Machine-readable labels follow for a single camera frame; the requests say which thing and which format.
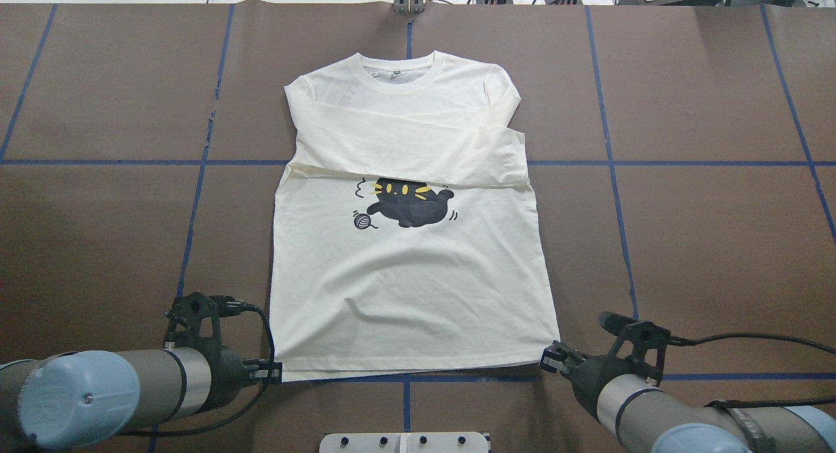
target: cartoon cat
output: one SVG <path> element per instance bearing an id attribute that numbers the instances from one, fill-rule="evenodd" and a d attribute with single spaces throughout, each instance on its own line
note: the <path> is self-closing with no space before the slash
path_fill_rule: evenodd
<path id="1" fill-rule="evenodd" d="M 381 177 L 374 183 L 377 203 L 366 209 L 368 215 L 382 213 L 397 220 L 404 228 L 417 228 L 437 223 L 447 215 L 447 201 L 453 191 L 443 189 L 437 194 L 426 183 Z"/>

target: squiggle line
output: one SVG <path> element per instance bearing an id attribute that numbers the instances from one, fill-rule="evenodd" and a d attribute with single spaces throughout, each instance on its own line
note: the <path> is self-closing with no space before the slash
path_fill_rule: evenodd
<path id="1" fill-rule="evenodd" d="M 360 195 L 358 192 L 361 191 L 361 185 L 363 185 L 363 183 L 365 183 L 365 177 L 363 178 L 363 180 L 361 180 L 361 182 L 357 183 L 357 191 L 355 191 L 355 195 L 357 195 L 361 199 L 364 197 L 363 195 Z"/>

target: white mounting plate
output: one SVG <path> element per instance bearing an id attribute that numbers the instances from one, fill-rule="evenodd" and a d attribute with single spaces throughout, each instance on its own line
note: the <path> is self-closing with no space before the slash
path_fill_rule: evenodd
<path id="1" fill-rule="evenodd" d="M 459 442 L 459 437 L 464 438 L 464 443 Z M 479 432 L 328 434 L 319 442 L 319 453 L 490 453 L 490 435 Z"/>

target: neckline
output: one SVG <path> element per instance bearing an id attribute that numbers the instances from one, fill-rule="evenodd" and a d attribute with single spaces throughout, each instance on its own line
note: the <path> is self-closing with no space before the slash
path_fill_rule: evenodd
<path id="1" fill-rule="evenodd" d="M 436 80 L 438 73 L 444 67 L 444 57 L 439 51 L 433 51 L 429 55 L 424 55 L 424 57 L 410 58 L 409 60 L 379 60 L 364 57 L 361 54 L 353 54 L 349 60 L 352 72 L 358 78 L 358 81 L 378 93 L 389 95 L 415 93 L 415 91 L 429 86 Z M 430 67 L 430 70 L 415 81 L 405 82 L 405 84 L 384 84 L 384 82 L 374 79 L 370 73 L 365 71 L 364 67 L 378 67 L 385 70 Z"/>

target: robotic arm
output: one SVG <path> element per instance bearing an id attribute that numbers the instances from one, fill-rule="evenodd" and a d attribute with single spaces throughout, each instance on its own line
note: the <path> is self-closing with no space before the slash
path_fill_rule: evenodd
<path id="1" fill-rule="evenodd" d="M 567 378 L 577 402 L 630 453 L 836 453 L 836 420 L 810 405 L 786 407 L 768 401 L 768 407 L 742 408 L 735 406 L 752 403 L 730 401 L 691 408 L 660 390 L 666 347 L 702 341 L 673 337 L 653 322 L 608 311 L 601 313 L 598 323 L 617 337 L 607 355 L 590 357 L 555 341 L 544 350 L 540 368 Z M 619 358 L 625 342 L 632 343 L 633 350 Z M 651 350 L 656 350 L 653 365 L 645 360 Z"/>
<path id="2" fill-rule="evenodd" d="M 269 360 L 241 360 L 221 344 L 220 318 L 242 311 L 262 317 Z M 280 381 L 261 308 L 195 292 L 176 298 L 165 316 L 163 349 L 69 352 L 0 365 L 0 451 L 92 445 L 228 405 L 259 381 L 264 387 Z M 205 322 L 210 337 L 200 335 Z"/>

